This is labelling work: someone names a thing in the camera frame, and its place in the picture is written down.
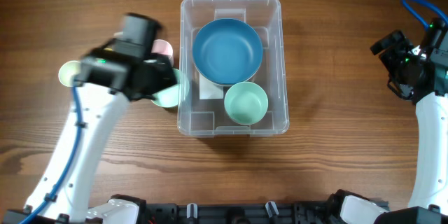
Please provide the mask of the pink plastic cup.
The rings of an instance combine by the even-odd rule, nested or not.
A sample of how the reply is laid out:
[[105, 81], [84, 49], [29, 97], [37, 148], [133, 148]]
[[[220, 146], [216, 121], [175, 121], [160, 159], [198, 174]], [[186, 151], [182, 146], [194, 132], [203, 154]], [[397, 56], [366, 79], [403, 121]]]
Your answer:
[[167, 56], [171, 65], [174, 65], [174, 49], [168, 41], [163, 39], [154, 40], [151, 52]]

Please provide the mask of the mint green bowl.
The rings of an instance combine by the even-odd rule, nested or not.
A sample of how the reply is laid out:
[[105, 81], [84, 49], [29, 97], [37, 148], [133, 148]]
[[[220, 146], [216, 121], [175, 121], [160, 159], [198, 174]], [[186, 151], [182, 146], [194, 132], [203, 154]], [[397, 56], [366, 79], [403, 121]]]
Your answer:
[[240, 82], [228, 89], [224, 97], [225, 112], [240, 125], [261, 121], [269, 106], [266, 91], [256, 83]]
[[152, 102], [162, 108], [174, 108], [178, 106], [179, 102], [185, 100], [186, 95], [190, 91], [190, 84], [186, 75], [178, 70], [174, 69], [174, 75], [177, 80], [177, 84], [167, 89], [161, 90], [154, 94], [155, 100]]

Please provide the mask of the cream large bowl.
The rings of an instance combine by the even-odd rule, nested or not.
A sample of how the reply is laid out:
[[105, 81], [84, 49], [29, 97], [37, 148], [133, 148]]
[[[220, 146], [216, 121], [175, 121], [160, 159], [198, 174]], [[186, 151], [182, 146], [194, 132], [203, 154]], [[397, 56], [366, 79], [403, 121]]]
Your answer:
[[209, 80], [205, 76], [203, 76], [201, 73], [199, 73], [199, 86], [208, 86], [208, 85], [214, 85], [214, 86], [222, 86], [222, 87], [230, 87], [232, 85], [235, 85], [237, 83], [217, 83]]

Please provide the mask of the dark blue bowl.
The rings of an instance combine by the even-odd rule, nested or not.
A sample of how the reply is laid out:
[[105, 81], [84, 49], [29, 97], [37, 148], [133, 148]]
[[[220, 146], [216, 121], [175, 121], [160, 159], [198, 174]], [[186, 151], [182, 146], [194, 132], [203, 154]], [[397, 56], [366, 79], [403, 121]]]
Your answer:
[[232, 18], [209, 22], [192, 44], [196, 69], [210, 81], [247, 81], [263, 62], [262, 41], [250, 25]]

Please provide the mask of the cream plastic cup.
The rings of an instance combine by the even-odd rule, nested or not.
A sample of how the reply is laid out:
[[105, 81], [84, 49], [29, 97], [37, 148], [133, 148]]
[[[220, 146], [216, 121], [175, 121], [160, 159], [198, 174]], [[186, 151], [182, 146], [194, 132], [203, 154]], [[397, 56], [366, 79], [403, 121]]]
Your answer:
[[58, 79], [63, 86], [68, 88], [73, 86], [75, 75], [81, 71], [81, 63], [76, 60], [64, 63], [58, 72]]

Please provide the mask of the clear plastic storage container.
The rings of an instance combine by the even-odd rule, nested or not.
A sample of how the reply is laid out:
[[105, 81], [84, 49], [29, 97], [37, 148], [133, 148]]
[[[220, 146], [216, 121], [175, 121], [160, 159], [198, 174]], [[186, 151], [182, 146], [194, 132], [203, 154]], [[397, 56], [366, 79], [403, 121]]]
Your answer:
[[[263, 60], [251, 81], [262, 87], [269, 106], [264, 118], [253, 125], [232, 121], [222, 99], [200, 99], [199, 74], [193, 62], [193, 41], [207, 23], [222, 18], [241, 20], [255, 29], [263, 46]], [[190, 91], [178, 103], [177, 126], [192, 137], [283, 134], [289, 127], [284, 40], [279, 0], [183, 0], [179, 69], [188, 78]]]

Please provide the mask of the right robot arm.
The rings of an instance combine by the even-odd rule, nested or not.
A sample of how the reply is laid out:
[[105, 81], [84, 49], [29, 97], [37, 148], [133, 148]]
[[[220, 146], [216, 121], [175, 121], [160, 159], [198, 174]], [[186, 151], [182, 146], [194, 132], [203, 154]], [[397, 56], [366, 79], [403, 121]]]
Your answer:
[[395, 30], [374, 43], [388, 88], [415, 106], [419, 129], [416, 178], [405, 209], [387, 211], [370, 199], [338, 191], [327, 219], [342, 223], [447, 222], [447, 19], [435, 17], [420, 45]]

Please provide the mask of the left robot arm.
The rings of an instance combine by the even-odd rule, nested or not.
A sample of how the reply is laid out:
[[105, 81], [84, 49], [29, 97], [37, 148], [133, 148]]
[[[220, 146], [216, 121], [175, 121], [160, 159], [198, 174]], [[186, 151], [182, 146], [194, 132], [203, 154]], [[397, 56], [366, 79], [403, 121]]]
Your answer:
[[120, 35], [93, 48], [72, 81], [73, 101], [48, 166], [23, 209], [4, 223], [144, 223], [146, 201], [115, 195], [89, 207], [106, 142], [129, 105], [177, 84], [169, 59], [152, 51], [162, 26], [128, 13]]

